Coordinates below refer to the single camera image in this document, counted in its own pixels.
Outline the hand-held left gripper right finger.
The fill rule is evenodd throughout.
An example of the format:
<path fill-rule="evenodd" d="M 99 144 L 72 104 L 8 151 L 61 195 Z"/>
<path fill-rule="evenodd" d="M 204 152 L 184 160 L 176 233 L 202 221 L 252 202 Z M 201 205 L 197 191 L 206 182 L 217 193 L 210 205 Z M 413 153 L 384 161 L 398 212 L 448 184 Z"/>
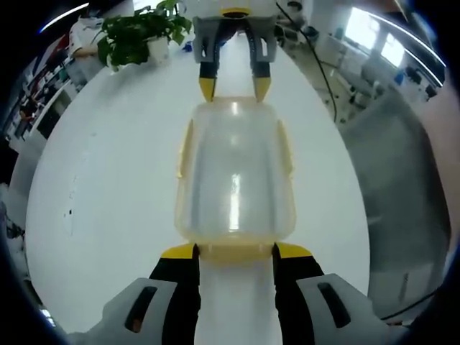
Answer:
<path fill-rule="evenodd" d="M 400 328 L 374 314 L 371 301 L 336 274 L 324 274 L 304 247 L 272 248 L 275 307 L 284 344 L 396 344 Z"/>

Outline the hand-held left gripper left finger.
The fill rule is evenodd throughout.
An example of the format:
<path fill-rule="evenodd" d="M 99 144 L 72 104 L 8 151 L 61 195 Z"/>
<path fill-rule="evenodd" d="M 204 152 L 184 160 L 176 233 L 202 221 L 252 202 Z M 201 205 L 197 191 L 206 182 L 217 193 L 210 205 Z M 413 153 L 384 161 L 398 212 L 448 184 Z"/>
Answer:
<path fill-rule="evenodd" d="M 137 278 L 105 304 L 101 320 L 69 344 L 194 344 L 200 251 L 182 244 L 162 253 L 148 278 Z"/>

